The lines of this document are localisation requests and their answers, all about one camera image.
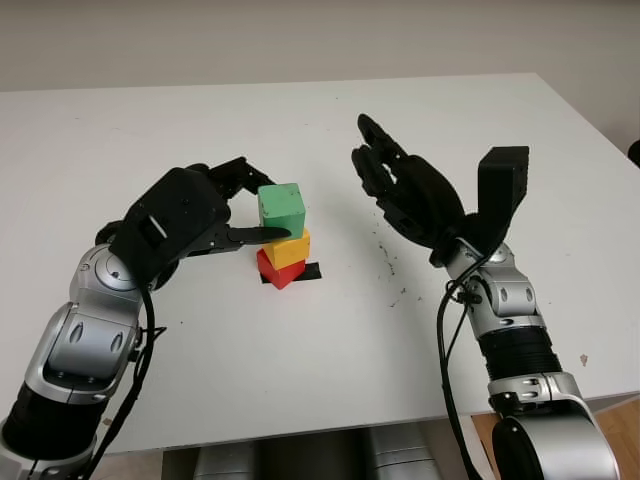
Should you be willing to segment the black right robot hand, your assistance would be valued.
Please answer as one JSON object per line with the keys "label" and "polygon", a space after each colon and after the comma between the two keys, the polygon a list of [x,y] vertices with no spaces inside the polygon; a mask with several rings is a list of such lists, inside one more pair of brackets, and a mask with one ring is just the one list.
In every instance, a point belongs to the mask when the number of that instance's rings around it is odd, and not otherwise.
{"label": "black right robot hand", "polygon": [[431,251],[430,263],[444,267],[455,250],[452,228],[465,216],[451,183],[423,158],[407,153],[370,116],[361,113],[364,144],[351,159],[365,193],[404,238]]}

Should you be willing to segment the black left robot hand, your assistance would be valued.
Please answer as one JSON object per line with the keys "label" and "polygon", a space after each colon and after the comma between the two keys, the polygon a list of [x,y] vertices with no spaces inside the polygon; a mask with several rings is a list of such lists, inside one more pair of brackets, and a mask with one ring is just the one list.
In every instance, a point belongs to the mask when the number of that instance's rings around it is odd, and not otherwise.
{"label": "black left robot hand", "polygon": [[262,245],[285,240],[291,231],[283,227],[232,227],[228,202],[242,189],[256,195],[262,186],[274,185],[263,172],[250,165],[245,157],[237,157],[215,167],[193,164],[190,170],[203,174],[221,197],[213,226],[188,249],[187,257],[196,257],[239,250],[245,245]]}

